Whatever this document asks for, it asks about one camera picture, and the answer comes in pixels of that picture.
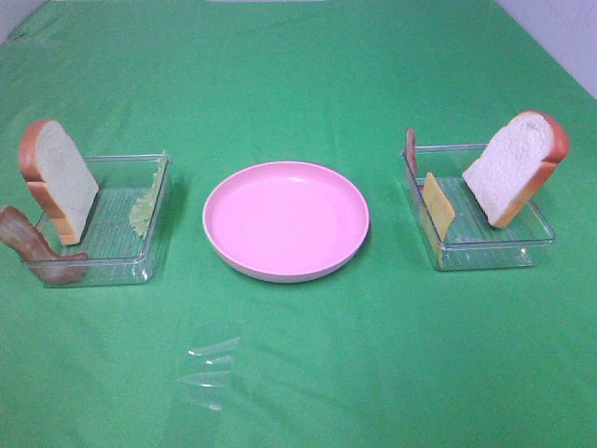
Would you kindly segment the bacon strip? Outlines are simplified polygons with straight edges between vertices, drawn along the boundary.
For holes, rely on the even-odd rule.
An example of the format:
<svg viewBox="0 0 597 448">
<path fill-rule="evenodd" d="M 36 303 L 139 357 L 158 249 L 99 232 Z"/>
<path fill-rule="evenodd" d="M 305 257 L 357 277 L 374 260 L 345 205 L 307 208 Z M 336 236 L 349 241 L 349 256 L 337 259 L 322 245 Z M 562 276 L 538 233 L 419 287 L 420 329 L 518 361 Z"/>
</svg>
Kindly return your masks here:
<svg viewBox="0 0 597 448">
<path fill-rule="evenodd" d="M 416 161 L 416 132 L 412 127 L 406 129 L 405 134 L 405 154 L 408 167 L 414 176 L 418 174 L 418 167 Z"/>
<path fill-rule="evenodd" d="M 54 252 L 42 233 L 29 221 L 26 215 L 12 205 L 1 208 L 1 241 L 12 248 L 22 261 L 77 261 L 87 259 L 87 253 L 61 256 Z M 41 281 L 51 285 L 65 285 L 82 280 L 85 266 L 49 266 L 32 269 Z"/>
</svg>

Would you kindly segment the bread slice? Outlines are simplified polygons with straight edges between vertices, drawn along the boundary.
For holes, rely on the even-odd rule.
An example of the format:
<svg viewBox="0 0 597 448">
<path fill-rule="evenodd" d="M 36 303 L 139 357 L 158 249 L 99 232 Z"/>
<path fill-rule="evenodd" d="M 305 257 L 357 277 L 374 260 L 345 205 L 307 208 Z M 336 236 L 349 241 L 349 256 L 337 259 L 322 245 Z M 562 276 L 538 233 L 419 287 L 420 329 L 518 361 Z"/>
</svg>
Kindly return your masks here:
<svg viewBox="0 0 597 448">
<path fill-rule="evenodd" d="M 79 244 L 99 186 L 59 121 L 38 119 L 26 128 L 19 168 L 62 244 Z"/>
<path fill-rule="evenodd" d="M 463 172 L 488 223 L 506 227 L 569 153 L 569 139 L 553 117 L 525 111 L 490 140 Z"/>
</svg>

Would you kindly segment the pink round plate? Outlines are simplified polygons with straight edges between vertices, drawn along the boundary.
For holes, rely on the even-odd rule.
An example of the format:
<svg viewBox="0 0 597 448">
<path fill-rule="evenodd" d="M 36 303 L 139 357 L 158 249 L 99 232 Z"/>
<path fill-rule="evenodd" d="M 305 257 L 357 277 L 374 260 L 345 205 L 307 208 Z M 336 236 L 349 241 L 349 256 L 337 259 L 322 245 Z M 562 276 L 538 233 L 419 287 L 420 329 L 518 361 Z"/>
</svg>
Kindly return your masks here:
<svg viewBox="0 0 597 448">
<path fill-rule="evenodd" d="M 368 203 L 346 177 L 303 161 L 245 168 L 218 184 L 204 232 L 230 267 L 274 283 L 321 278 L 345 265 L 369 230 Z"/>
</svg>

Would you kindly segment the right clear plastic tray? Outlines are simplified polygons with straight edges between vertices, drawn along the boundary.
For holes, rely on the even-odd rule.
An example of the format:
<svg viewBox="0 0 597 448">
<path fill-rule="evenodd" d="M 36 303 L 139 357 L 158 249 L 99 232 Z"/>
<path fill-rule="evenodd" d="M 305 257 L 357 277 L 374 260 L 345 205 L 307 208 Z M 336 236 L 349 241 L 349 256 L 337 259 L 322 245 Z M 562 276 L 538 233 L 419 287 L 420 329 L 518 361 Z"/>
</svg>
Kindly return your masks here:
<svg viewBox="0 0 597 448">
<path fill-rule="evenodd" d="M 483 152 L 483 144 L 422 146 L 415 148 L 416 167 L 407 151 L 401 153 L 403 187 L 410 201 L 428 257 L 439 271 L 526 267 L 534 264 L 535 248 L 550 245 L 555 233 L 534 202 L 523 206 L 503 229 L 489 225 L 462 172 Z M 440 238 L 423 201 L 425 177 L 431 173 L 451 202 L 455 219 Z"/>
</svg>

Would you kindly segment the yellow cheese slice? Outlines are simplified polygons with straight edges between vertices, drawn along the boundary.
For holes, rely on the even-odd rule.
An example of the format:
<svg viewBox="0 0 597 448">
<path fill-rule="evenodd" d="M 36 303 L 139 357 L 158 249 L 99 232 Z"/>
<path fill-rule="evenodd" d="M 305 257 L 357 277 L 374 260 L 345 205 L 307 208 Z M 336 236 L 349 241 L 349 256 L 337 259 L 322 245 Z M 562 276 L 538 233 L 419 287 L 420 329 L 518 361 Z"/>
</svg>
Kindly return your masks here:
<svg viewBox="0 0 597 448">
<path fill-rule="evenodd" d="M 444 241 L 456 218 L 454 208 L 435 176 L 428 172 L 423 184 L 423 202 L 429 212 L 440 241 Z"/>
</svg>

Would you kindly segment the left clear plastic tray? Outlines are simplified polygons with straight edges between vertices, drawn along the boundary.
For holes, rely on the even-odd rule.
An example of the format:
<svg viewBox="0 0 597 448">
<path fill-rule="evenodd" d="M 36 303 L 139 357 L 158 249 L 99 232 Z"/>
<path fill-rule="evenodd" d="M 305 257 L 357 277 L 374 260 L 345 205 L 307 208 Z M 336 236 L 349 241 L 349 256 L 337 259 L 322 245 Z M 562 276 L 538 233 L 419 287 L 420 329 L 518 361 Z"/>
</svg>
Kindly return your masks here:
<svg viewBox="0 0 597 448">
<path fill-rule="evenodd" d="M 161 265 L 169 244 L 165 216 L 169 208 L 171 160 L 167 155 L 164 177 L 145 239 L 129 223 L 136 199 L 151 187 L 160 154 L 98 156 L 85 159 L 99 185 L 80 243 L 65 246 L 46 214 L 36 228 L 50 248 L 61 256 L 87 253 L 77 261 L 24 262 L 31 272 L 36 267 L 85 266 L 84 278 L 61 287 L 98 287 L 143 284 Z"/>
</svg>

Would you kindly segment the green tablecloth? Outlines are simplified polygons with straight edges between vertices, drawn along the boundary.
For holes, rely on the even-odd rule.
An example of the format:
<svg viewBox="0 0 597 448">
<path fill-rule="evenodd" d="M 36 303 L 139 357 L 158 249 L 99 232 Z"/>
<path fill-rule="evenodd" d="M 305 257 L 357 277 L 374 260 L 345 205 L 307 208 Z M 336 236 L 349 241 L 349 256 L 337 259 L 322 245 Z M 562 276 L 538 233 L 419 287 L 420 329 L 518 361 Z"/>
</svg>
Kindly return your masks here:
<svg viewBox="0 0 597 448">
<path fill-rule="evenodd" d="M 535 109 L 568 132 L 530 269 L 442 273 L 405 195 L 422 145 Z M 167 151 L 148 283 L 46 288 L 1 251 L 5 447 L 592 447 L 596 103 L 493 1 L 53 1 L 1 48 L 1 201 L 37 218 L 17 151 L 59 120 L 89 156 Z M 298 285 L 237 273 L 203 203 L 263 161 L 364 193 L 368 239 Z"/>
</svg>

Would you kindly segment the clear plastic tray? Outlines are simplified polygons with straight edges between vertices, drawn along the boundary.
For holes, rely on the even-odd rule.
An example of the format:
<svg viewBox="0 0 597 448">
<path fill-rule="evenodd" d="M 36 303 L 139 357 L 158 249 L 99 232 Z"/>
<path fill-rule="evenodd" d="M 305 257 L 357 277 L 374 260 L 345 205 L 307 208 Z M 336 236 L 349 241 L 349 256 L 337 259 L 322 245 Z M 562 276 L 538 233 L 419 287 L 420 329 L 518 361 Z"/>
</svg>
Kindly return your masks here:
<svg viewBox="0 0 597 448">
<path fill-rule="evenodd" d="M 164 177 L 145 239 L 129 223 L 136 199 L 151 187 L 160 154 L 98 156 L 85 159 L 99 185 L 80 243 L 65 246 L 46 214 L 36 228 L 50 248 L 61 256 L 87 253 L 77 261 L 24 262 L 31 272 L 36 267 L 85 266 L 84 278 L 61 287 L 98 287 L 143 284 L 161 265 L 169 244 L 165 216 L 169 208 L 171 160 L 167 155 Z"/>
<path fill-rule="evenodd" d="M 534 264 L 535 248 L 550 245 L 555 233 L 534 202 L 523 206 L 503 229 L 489 225 L 462 172 L 483 152 L 483 144 L 422 146 L 415 148 L 416 167 L 407 151 L 401 153 L 403 187 L 410 201 L 428 257 L 439 271 L 526 267 Z M 440 238 L 423 201 L 425 177 L 431 173 L 451 202 L 455 219 Z"/>
</svg>

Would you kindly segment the green lettuce leaf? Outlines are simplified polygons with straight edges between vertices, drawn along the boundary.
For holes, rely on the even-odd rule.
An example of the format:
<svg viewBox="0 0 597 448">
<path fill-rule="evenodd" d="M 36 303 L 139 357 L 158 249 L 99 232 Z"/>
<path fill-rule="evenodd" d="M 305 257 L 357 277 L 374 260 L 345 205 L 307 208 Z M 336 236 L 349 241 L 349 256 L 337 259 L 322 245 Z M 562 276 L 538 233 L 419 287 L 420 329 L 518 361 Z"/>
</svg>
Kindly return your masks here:
<svg viewBox="0 0 597 448">
<path fill-rule="evenodd" d="M 142 239 L 145 239 L 148 233 L 150 220 L 159 195 L 160 184 L 164 177 L 166 162 L 167 154 L 163 151 L 158 159 L 157 171 L 153 174 L 151 187 L 144 195 L 136 199 L 129 213 L 129 223 L 133 231 Z"/>
</svg>

